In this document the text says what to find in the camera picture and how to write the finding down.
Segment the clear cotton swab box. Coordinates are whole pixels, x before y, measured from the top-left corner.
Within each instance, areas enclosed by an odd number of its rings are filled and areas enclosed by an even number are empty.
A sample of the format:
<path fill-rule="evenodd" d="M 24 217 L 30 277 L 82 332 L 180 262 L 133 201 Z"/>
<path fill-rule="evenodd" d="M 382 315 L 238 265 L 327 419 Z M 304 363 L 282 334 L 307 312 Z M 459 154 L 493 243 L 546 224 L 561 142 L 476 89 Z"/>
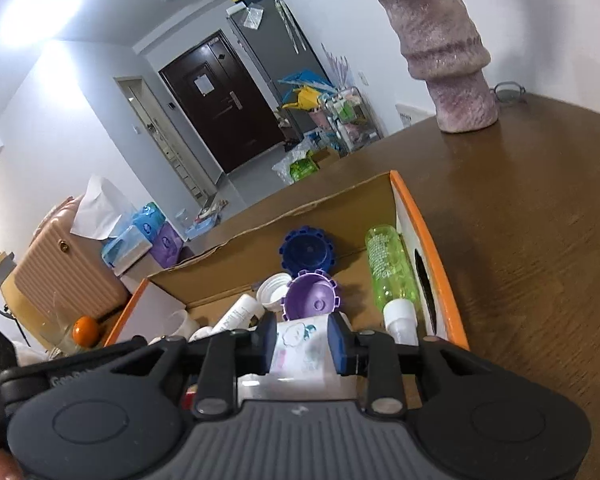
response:
<path fill-rule="evenodd" d="M 238 400 L 304 401 L 345 398 L 327 340 L 328 316 L 281 322 L 270 370 L 238 379 Z"/>

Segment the small white round jar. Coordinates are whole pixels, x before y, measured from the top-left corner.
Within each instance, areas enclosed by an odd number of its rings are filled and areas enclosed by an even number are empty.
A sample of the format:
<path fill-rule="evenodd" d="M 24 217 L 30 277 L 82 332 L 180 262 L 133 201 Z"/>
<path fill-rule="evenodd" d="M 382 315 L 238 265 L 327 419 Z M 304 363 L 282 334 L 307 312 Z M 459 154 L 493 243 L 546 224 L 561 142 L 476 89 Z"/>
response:
<path fill-rule="evenodd" d="M 288 292 L 292 277 L 288 273 L 276 273 L 259 286 L 256 292 L 258 303 L 266 310 L 279 312 Z"/>

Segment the purple round container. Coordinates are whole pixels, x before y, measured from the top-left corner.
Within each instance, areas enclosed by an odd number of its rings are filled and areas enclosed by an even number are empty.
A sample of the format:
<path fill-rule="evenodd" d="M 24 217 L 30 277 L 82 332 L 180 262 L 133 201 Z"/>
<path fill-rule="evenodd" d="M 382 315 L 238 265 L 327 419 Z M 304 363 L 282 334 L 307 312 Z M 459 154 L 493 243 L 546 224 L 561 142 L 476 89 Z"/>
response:
<path fill-rule="evenodd" d="M 336 281 L 322 270 L 301 270 L 282 299 L 285 321 L 329 315 L 341 307 Z"/>

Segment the blue round lid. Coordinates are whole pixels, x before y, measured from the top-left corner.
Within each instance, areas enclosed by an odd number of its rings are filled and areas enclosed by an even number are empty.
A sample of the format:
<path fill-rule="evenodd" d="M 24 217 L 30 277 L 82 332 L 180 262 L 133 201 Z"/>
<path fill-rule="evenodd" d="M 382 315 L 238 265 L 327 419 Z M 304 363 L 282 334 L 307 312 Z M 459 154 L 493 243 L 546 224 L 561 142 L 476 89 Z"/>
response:
<path fill-rule="evenodd" d="M 278 253 L 282 268 L 295 278 L 300 271 L 328 273 L 335 265 L 335 247 L 322 229 L 302 226 L 286 234 Z"/>

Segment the beige square plug box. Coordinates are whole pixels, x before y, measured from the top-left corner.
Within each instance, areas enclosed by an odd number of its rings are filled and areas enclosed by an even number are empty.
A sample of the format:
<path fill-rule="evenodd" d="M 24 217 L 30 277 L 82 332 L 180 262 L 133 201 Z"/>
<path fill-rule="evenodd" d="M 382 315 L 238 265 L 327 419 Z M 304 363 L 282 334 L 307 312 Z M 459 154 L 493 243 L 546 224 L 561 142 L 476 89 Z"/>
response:
<path fill-rule="evenodd" d="M 163 335 L 188 339 L 198 330 L 199 324 L 182 309 L 171 313 L 163 322 Z"/>

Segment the small white spray bottle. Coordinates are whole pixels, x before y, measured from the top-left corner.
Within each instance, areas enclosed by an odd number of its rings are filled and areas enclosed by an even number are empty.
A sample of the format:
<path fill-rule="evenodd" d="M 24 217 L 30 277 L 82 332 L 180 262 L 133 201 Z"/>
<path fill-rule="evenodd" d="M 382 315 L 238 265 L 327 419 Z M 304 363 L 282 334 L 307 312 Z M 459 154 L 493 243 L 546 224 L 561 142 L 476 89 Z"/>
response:
<path fill-rule="evenodd" d="M 418 346 L 417 315 L 411 300 L 393 299 L 382 309 L 387 333 L 396 344 Z"/>

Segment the clear drinking glass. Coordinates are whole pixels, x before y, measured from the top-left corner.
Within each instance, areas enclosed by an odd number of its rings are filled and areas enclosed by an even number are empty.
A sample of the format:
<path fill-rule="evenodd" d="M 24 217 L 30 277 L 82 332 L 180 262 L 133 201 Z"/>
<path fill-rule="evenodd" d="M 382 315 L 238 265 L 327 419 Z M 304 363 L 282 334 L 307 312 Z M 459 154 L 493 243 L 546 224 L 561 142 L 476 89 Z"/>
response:
<path fill-rule="evenodd" d="M 81 351 L 81 347 L 73 340 L 73 324 L 78 318 L 64 307 L 54 307 L 47 320 L 42 324 L 40 333 L 54 350 L 65 356 L 72 356 Z"/>

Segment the white tube bottle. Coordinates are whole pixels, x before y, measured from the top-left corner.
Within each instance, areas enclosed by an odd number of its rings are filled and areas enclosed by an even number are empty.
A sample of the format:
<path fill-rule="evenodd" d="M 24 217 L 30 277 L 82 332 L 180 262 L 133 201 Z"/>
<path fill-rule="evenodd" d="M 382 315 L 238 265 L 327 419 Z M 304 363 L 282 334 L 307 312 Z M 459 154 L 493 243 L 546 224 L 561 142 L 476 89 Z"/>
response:
<path fill-rule="evenodd" d="M 260 320 L 264 314 L 265 308 L 256 298 L 248 294 L 242 294 L 213 326 L 211 333 L 217 334 L 227 330 L 246 330 L 253 318 Z"/>

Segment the pink ribbed suitcase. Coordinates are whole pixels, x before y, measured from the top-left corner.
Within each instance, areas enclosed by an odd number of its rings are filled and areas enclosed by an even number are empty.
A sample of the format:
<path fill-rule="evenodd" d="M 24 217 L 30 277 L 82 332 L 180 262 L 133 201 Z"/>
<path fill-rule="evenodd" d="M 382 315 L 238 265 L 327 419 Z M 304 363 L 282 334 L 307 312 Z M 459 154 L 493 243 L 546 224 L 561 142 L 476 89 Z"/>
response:
<path fill-rule="evenodd" d="M 99 244 L 71 233 L 80 198 L 68 197 L 46 214 L 12 274 L 27 300 L 17 318 L 46 350 L 52 345 L 40 328 L 54 307 L 100 321 L 130 298 L 120 278 L 102 262 Z"/>

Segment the purple tissue pack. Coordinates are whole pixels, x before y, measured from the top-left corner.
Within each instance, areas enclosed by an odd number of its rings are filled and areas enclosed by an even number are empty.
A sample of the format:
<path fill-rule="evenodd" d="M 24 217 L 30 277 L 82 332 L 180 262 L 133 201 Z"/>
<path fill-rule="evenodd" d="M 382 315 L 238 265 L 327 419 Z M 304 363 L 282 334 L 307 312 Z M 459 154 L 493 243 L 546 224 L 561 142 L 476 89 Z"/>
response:
<path fill-rule="evenodd" d="M 164 222 L 156 238 L 152 242 L 149 255 L 154 258 L 163 269 L 175 266 L 178 263 L 178 256 L 184 246 L 184 240 L 180 234 L 174 230 L 169 222 Z"/>

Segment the blue tissue pack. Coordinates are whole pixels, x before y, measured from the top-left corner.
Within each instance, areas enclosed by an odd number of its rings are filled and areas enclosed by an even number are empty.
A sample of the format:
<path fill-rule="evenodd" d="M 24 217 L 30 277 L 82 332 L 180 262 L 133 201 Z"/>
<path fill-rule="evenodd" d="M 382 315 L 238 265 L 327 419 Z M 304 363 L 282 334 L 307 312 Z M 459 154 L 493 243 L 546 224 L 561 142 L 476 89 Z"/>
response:
<path fill-rule="evenodd" d="M 102 262 L 121 276 L 148 254 L 165 223 L 154 202 L 136 208 L 108 179 L 91 176 L 71 233 L 99 244 Z"/>

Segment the yellow thermos jug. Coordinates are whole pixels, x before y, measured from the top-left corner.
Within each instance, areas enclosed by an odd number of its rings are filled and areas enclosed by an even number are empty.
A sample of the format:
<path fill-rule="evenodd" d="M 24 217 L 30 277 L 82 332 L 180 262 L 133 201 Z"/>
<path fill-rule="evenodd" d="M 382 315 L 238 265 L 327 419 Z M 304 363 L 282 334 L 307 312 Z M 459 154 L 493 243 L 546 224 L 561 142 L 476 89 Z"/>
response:
<path fill-rule="evenodd" d="M 17 313 L 22 306 L 27 304 L 27 300 L 17 288 L 15 279 L 12 276 L 16 266 L 15 255 L 12 252 L 9 254 L 0 252 L 0 293 L 4 300 L 4 304 L 0 307 L 0 315 L 2 318 L 7 318 L 16 324 L 24 343 L 30 346 L 30 341 L 19 318 L 17 318 Z"/>

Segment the dark brown entrance door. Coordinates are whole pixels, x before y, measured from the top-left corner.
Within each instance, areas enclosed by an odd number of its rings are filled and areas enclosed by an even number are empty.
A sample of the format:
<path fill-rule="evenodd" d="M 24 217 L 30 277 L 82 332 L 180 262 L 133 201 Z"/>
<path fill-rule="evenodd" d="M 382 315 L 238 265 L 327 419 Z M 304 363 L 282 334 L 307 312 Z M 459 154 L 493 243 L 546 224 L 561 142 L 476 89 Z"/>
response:
<path fill-rule="evenodd" d="M 283 142 L 274 112 L 222 32 L 159 74 L 227 174 Z"/>

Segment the metal storage rack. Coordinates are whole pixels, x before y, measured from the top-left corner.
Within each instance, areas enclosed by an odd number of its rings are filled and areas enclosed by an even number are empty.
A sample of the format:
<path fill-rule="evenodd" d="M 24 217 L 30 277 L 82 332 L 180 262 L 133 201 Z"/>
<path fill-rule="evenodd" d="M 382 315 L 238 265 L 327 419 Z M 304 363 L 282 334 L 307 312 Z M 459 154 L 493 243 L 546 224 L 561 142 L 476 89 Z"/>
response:
<path fill-rule="evenodd" d="M 348 153 L 362 150 L 380 139 L 370 109 L 358 88 L 349 87 L 324 94 L 322 107 Z"/>

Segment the pink ceramic vase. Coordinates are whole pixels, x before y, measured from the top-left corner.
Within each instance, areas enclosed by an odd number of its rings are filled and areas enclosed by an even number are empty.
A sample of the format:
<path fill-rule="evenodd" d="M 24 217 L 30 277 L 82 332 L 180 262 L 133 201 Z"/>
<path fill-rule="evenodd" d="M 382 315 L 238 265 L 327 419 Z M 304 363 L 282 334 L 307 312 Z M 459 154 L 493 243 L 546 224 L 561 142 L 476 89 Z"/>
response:
<path fill-rule="evenodd" d="M 498 106 L 482 70 L 491 55 L 463 0 L 379 0 L 411 77 L 423 81 L 445 133 L 488 128 Z"/>

